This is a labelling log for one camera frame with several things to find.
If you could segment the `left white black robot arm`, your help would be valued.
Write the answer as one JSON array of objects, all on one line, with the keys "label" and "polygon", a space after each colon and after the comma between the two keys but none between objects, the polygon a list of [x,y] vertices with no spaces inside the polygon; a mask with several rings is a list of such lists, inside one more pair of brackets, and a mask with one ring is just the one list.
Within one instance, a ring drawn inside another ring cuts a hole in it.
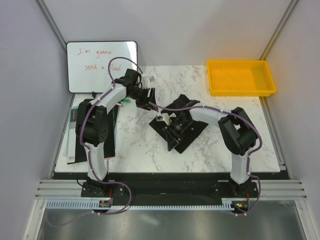
[{"label": "left white black robot arm", "polygon": [[88,177],[95,182],[92,191],[99,197],[106,196],[110,185],[104,181],[108,174],[104,157],[104,142],[108,129],[108,114],[122,100],[129,97],[135,100],[136,107],[157,111],[155,89],[144,88],[142,75],[127,69],[124,76],[112,81],[108,90],[93,100],[82,101],[77,109],[75,133],[84,147],[88,162]]}]

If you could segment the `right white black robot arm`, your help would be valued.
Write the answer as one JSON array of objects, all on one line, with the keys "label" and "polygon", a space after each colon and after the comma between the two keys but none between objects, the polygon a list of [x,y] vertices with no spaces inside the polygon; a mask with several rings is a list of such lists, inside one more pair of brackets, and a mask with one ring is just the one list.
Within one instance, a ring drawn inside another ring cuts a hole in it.
[{"label": "right white black robot arm", "polygon": [[219,128],[226,148],[231,152],[229,191],[235,197],[247,191],[246,181],[253,175],[250,172],[251,155],[262,148],[262,137],[243,108],[226,111],[197,103],[183,108],[162,110],[176,112],[187,111],[194,121],[204,122]]}]

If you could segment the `black long sleeve shirt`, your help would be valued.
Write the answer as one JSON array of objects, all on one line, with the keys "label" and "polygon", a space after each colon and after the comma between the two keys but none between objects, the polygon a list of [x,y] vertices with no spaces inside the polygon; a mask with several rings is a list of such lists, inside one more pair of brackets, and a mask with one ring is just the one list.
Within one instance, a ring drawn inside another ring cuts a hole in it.
[{"label": "black long sleeve shirt", "polygon": [[170,124],[155,117],[149,125],[167,142],[169,152],[174,149],[180,154],[183,153],[208,126],[205,122],[193,120],[188,110],[163,109],[161,113],[168,114]]}]

